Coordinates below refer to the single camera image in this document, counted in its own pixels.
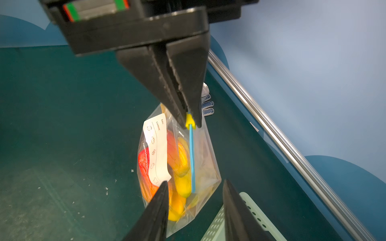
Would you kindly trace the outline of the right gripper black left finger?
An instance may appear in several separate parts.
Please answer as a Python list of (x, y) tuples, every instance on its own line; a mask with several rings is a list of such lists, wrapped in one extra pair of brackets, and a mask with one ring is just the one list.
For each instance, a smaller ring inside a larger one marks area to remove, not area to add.
[(123, 238), (124, 241), (165, 241), (168, 223), (168, 183), (162, 182), (145, 211)]

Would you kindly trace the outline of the red yellow mango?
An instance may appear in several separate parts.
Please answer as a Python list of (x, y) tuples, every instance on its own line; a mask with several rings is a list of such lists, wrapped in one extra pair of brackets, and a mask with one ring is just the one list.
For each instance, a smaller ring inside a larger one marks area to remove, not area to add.
[(139, 170), (139, 184), (144, 200), (149, 203), (153, 196), (159, 189), (158, 186), (154, 185), (149, 178), (149, 150), (146, 147), (141, 150), (138, 154), (138, 170)]

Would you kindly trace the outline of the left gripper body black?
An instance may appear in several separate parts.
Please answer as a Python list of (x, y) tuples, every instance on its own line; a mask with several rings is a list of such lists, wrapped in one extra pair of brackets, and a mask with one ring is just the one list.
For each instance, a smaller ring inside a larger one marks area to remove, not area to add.
[(41, 1), (76, 56), (180, 40), (239, 19), (251, 1)]

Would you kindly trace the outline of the red orange mango top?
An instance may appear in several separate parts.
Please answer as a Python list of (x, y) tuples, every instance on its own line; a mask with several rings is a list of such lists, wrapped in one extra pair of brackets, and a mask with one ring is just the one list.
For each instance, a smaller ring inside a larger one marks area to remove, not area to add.
[(182, 137), (175, 138), (172, 131), (167, 131), (167, 163), (175, 175), (185, 176), (190, 171), (189, 147)]

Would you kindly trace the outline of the clear zip-top bag blue zipper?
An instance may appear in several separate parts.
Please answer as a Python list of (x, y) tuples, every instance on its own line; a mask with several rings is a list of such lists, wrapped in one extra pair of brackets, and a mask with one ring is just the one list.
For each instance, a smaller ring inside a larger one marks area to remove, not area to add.
[(167, 237), (195, 219), (222, 181), (206, 122), (184, 128), (163, 104), (144, 121), (137, 156), (145, 205), (168, 183)]

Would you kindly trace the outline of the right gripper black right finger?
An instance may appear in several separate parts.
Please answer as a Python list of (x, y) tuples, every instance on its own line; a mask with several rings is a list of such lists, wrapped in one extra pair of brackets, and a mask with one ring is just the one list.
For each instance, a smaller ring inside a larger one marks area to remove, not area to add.
[(272, 241), (268, 232), (257, 223), (241, 196), (226, 179), (223, 185), (225, 239), (227, 241)]

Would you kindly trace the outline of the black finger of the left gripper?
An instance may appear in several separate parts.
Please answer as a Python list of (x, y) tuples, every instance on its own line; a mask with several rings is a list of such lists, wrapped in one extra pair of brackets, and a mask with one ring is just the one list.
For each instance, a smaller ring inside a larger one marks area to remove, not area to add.
[(152, 93), (177, 120), (186, 125), (187, 106), (166, 54), (166, 46), (149, 45), (116, 51), (119, 63)]
[(202, 88), (207, 71), (210, 33), (184, 38), (166, 45), (173, 75), (182, 94), (185, 112), (189, 112), (197, 128), (202, 127)]

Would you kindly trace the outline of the yellow orange mango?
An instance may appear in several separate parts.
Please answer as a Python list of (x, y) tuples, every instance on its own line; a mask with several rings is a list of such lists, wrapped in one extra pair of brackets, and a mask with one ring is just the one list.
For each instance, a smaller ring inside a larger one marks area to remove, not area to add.
[(174, 182), (168, 183), (169, 208), (168, 219), (172, 222), (179, 221), (186, 213), (191, 215), (198, 214), (198, 196), (193, 192), (188, 198), (184, 198), (177, 193)]

